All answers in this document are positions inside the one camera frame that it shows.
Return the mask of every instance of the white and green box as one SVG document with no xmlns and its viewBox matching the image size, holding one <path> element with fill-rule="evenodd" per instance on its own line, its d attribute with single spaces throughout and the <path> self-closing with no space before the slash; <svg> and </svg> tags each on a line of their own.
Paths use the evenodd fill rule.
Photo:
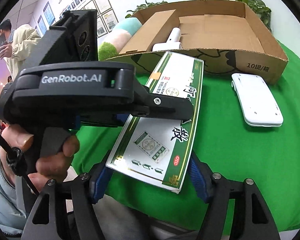
<svg viewBox="0 0 300 240">
<path fill-rule="evenodd" d="M 106 166 L 135 179 L 179 193 L 194 142 L 203 81 L 203 61 L 166 52 L 146 86 L 154 94 L 188 98 L 191 120 L 129 116 Z"/>
</svg>

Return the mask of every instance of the light blue jacket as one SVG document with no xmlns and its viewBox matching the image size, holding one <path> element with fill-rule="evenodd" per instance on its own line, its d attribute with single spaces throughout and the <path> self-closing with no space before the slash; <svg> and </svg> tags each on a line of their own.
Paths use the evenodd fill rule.
<svg viewBox="0 0 300 240">
<path fill-rule="evenodd" d="M 0 228 L 8 239 L 18 240 L 25 227 L 28 214 L 17 208 L 16 190 L 3 172 L 0 161 Z"/>
</svg>

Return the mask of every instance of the green table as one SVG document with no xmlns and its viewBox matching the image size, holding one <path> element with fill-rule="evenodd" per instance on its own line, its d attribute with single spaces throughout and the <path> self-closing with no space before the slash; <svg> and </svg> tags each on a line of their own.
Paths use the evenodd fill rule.
<svg viewBox="0 0 300 240">
<path fill-rule="evenodd" d="M 263 194 L 279 231 L 300 225 L 300 59 L 282 45 L 289 63 L 270 87 L 284 122 L 278 128 L 248 126 L 231 78 L 205 76 L 194 142 L 199 159 L 228 179 L 252 178 Z M 148 76 L 138 76 L 146 83 Z M 121 127 L 82 127 L 73 167 L 87 172 L 114 145 Z M 189 176 L 179 195 L 114 172 L 106 194 L 159 220 L 199 229 L 207 209 Z M 225 234 L 230 232 L 234 201 L 229 202 Z"/>
</svg>

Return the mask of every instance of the ceiling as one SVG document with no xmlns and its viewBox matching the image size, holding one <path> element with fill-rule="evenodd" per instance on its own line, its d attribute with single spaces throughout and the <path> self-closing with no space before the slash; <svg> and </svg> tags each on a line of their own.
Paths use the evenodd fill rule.
<svg viewBox="0 0 300 240">
<path fill-rule="evenodd" d="M 19 0 L 4 20 L 10 19 L 12 29 L 16 29 L 23 24 L 29 23 L 33 17 L 37 2 L 38 0 Z M 8 76 L 10 76 L 10 73 L 5 61 L 2 59 L 0 60 L 0 83 L 6 84 Z"/>
</svg>

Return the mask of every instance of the green plant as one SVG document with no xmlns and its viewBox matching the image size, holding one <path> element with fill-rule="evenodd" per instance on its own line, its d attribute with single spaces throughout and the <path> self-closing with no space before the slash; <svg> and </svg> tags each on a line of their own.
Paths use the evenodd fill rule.
<svg viewBox="0 0 300 240">
<path fill-rule="evenodd" d="M 164 3 L 168 3 L 168 2 L 162 1 L 162 2 L 153 3 L 153 2 L 147 2 L 147 0 L 146 0 L 146 4 L 140 4 L 140 5 L 137 6 L 137 8 L 134 11 L 129 10 L 127 12 L 132 12 L 132 14 L 134 14 L 135 12 L 137 12 L 139 10 L 142 10 L 142 9 L 145 9 L 145 8 L 149 8 L 149 7 L 152 7 L 152 6 L 155 6 L 155 5 L 159 5 L 159 4 L 164 4 Z M 131 17 L 132 14 L 129 13 L 126 16 L 126 18 Z"/>
<path fill-rule="evenodd" d="M 271 9 L 262 0 L 236 0 L 246 3 L 261 19 L 265 26 L 271 31 Z"/>
</svg>

